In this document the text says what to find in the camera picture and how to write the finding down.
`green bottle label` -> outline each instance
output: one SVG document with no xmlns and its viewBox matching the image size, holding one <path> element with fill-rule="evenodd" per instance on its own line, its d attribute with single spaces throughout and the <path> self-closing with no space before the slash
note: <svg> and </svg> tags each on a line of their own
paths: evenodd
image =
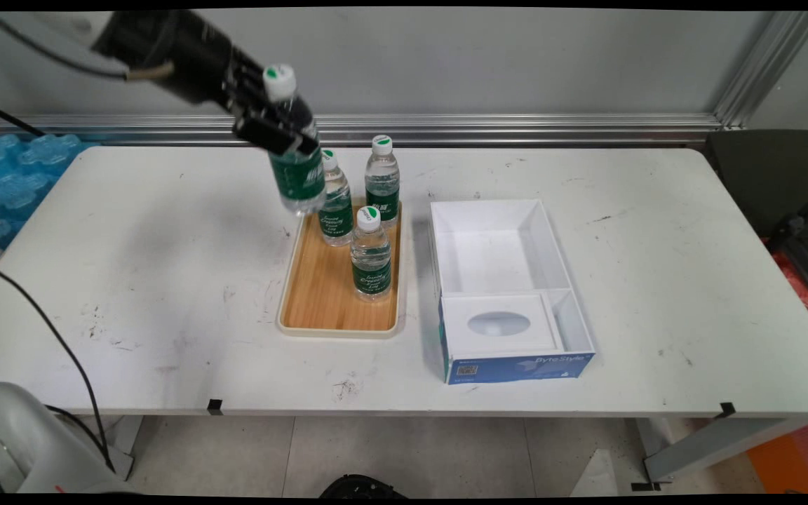
<svg viewBox="0 0 808 505">
<path fill-rule="evenodd" d="M 352 264 L 353 284 L 357 290 L 361 290 L 368 295 L 382 293 L 391 284 L 391 260 L 378 271 L 363 271 Z"/>
<path fill-rule="evenodd" d="M 279 194 L 288 199 L 309 199 L 319 195 L 326 187 L 320 149 L 303 161 L 292 160 L 292 157 L 270 156 Z"/>
<path fill-rule="evenodd" d="M 366 205 L 378 208 L 379 214 L 382 214 L 382 221 L 393 220 L 398 215 L 398 191 L 385 196 L 374 195 L 367 191 Z"/>
<path fill-rule="evenodd" d="M 343 210 L 320 211 L 320 229 L 325 236 L 343 236 L 354 229 L 354 209 L 349 204 Z"/>
</svg>

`robotic arm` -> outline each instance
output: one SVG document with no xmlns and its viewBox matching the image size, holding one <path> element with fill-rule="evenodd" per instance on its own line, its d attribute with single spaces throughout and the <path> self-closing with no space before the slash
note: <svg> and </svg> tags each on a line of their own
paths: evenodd
<svg viewBox="0 0 808 505">
<path fill-rule="evenodd" d="M 318 142 L 267 99 L 263 68 L 189 10 L 34 13 L 47 25 L 130 67 L 189 103 L 216 102 L 233 134 L 274 154 L 310 156 Z"/>
</svg>

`oval cutout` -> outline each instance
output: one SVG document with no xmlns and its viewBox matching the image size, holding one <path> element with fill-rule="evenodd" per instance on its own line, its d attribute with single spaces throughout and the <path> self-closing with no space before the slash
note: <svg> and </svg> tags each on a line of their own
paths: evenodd
<svg viewBox="0 0 808 505">
<path fill-rule="evenodd" d="M 469 329 L 479 335 L 490 337 L 506 337 L 517 335 L 529 329 L 532 322 L 526 316 L 513 312 L 487 312 L 478 314 L 467 322 Z"/>
</svg>

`white bottle cap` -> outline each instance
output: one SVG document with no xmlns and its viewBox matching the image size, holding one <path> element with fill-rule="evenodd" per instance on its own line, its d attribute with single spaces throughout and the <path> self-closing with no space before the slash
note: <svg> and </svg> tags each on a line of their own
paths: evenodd
<svg viewBox="0 0 808 505">
<path fill-rule="evenodd" d="M 285 63 L 264 68 L 264 90 L 270 102 L 291 99 L 295 96 L 297 86 L 295 70 Z"/>
<path fill-rule="evenodd" d="M 376 135 L 372 138 L 372 153 L 384 156 L 391 154 L 391 137 L 388 135 Z"/>
<path fill-rule="evenodd" d="M 339 166 L 339 160 L 336 159 L 336 154 L 328 149 L 323 150 L 323 169 L 333 170 Z"/>
<path fill-rule="evenodd" d="M 372 232 L 382 225 L 382 216 L 376 207 L 361 207 L 357 211 L 357 227 L 365 232 Z"/>
</svg>

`open cardboard box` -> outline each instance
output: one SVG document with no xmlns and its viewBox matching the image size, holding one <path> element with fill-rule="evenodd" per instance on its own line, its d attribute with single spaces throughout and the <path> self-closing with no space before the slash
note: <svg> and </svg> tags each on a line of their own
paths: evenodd
<svg viewBox="0 0 808 505">
<path fill-rule="evenodd" d="M 578 377 L 595 351 L 541 201 L 430 206 L 446 382 Z"/>
</svg>

